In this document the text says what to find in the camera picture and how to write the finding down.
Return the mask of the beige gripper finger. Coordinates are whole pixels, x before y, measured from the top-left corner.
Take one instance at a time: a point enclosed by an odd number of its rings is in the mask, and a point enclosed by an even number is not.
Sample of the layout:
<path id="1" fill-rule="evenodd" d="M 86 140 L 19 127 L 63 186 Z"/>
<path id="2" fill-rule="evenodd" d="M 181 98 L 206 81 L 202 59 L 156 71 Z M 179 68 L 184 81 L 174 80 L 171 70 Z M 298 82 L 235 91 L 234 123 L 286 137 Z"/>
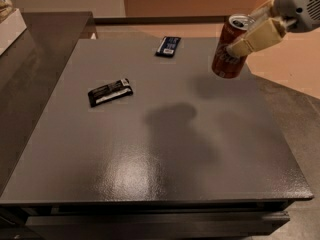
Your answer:
<path id="1" fill-rule="evenodd" d="M 287 33 L 285 22 L 279 18 L 268 18 L 237 37 L 226 47 L 233 57 L 244 57 L 280 43 Z"/>
<path id="2" fill-rule="evenodd" d="M 250 13 L 250 17 L 255 20 L 267 19 L 274 16 L 274 0 L 267 0 Z"/>

